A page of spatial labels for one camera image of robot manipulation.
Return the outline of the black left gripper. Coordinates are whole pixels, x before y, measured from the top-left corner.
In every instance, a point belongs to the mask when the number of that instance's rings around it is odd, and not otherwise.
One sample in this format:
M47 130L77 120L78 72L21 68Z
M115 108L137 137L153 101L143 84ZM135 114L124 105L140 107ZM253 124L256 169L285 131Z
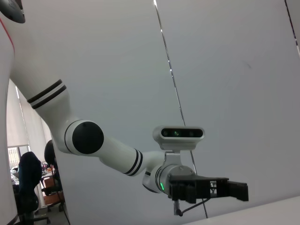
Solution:
M169 194L173 200L182 200L187 203L196 203L197 199L218 198L217 194L210 191L211 183L220 184L219 195L222 197L234 197L240 201L248 201L247 183L229 181L228 178L204 177L198 175L171 175L168 178Z

